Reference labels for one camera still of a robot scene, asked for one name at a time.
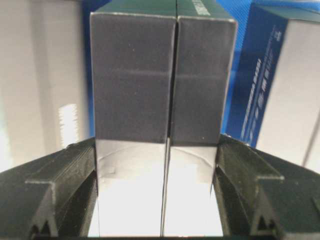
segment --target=box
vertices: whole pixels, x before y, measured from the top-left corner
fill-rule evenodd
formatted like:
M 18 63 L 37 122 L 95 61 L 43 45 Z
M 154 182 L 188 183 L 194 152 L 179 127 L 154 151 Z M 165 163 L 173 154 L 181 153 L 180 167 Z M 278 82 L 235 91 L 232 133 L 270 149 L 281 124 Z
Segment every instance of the box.
M 91 14 L 101 236 L 159 236 L 176 3 L 117 0 Z
M 217 144 L 236 21 L 211 0 L 177 0 L 171 143 Z
M 302 165 L 320 110 L 320 15 L 253 4 L 226 133 Z
M 237 22 L 212 0 L 177 0 L 164 236 L 222 235 L 212 190 Z

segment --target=cardboard box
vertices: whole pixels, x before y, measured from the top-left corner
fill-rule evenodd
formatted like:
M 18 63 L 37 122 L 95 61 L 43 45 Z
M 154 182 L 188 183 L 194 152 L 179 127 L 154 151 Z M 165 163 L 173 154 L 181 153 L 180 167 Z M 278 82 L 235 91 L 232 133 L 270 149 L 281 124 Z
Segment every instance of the cardboard box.
M 320 110 L 320 14 L 253 4 L 226 133 L 302 165 Z
M 159 236 L 176 30 L 172 0 L 91 14 L 101 236 Z
M 237 22 L 211 0 L 177 0 L 164 236 L 221 236 L 212 191 Z
M 237 23 L 211 0 L 177 0 L 177 23 L 171 142 L 217 144 Z

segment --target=blue packaging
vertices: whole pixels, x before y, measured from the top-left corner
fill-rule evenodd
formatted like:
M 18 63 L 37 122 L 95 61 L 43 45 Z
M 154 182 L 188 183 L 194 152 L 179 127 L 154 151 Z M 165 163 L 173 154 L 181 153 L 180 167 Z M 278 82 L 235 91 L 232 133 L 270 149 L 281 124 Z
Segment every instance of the blue packaging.
M 250 8 L 226 133 L 252 147 L 257 144 L 287 25 L 292 18 L 287 10 L 291 11 L 289 7 L 255 3 Z

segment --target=blue box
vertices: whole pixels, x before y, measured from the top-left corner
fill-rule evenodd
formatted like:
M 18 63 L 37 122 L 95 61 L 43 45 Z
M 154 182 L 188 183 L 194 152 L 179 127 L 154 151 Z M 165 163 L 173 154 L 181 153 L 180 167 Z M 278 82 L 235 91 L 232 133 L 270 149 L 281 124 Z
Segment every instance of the blue box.
M 252 4 L 226 133 L 303 164 L 320 111 L 320 14 Z

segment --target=white surface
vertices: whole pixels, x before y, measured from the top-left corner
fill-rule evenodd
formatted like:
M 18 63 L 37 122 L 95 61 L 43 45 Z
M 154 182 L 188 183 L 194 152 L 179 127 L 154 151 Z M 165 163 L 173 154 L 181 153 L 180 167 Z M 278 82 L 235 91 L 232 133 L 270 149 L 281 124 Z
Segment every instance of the white surface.
M 320 109 L 320 24 L 291 20 L 284 37 L 256 148 L 301 165 Z
M 165 144 L 96 140 L 100 236 L 160 236 Z
M 212 180 L 216 147 L 171 147 L 165 236 L 222 236 Z
M 317 128 L 315 129 L 313 143 L 306 159 L 306 168 L 320 174 L 320 123 L 319 122 L 318 122 Z

